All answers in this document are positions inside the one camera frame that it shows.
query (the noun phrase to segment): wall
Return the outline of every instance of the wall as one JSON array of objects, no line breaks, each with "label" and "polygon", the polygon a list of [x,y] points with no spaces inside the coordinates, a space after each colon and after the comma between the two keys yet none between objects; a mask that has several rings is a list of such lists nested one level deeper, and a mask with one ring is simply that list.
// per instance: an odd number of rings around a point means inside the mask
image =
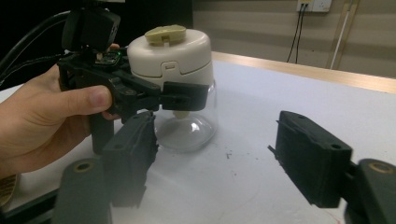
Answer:
[{"label": "wall", "polygon": [[[296,0],[195,0],[194,28],[210,36],[214,51],[286,62],[296,31],[296,7]],[[346,14],[339,61],[332,69],[396,77],[394,0],[332,0],[328,13],[305,13],[297,63],[330,68]],[[295,52],[294,46],[290,63],[295,63]]]}]

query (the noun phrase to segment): plastic container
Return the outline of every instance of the plastic container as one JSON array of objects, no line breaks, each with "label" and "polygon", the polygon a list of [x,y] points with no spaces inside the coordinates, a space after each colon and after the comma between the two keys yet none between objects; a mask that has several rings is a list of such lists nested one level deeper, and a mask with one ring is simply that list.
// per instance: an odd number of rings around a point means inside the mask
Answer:
[{"label": "plastic container", "polygon": [[209,37],[182,26],[158,27],[128,46],[134,76],[161,87],[165,81],[209,85],[205,109],[155,113],[161,147],[186,152],[202,148],[218,128],[216,82]]}]

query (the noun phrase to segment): white table surface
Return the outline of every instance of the white table surface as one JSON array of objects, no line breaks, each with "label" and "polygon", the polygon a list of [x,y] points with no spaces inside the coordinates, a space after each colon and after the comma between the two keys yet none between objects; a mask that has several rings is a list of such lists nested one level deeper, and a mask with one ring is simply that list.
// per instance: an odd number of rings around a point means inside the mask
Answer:
[{"label": "white table surface", "polygon": [[[219,61],[214,69],[217,133],[196,152],[160,149],[141,206],[112,209],[115,224],[344,223],[344,202],[338,209],[311,206],[267,149],[275,146],[281,110],[305,115],[346,142],[354,162],[396,163],[396,94]],[[1,99],[13,91],[2,91]],[[65,166],[92,155],[87,138],[55,163],[22,175],[11,208],[58,188]]]}]

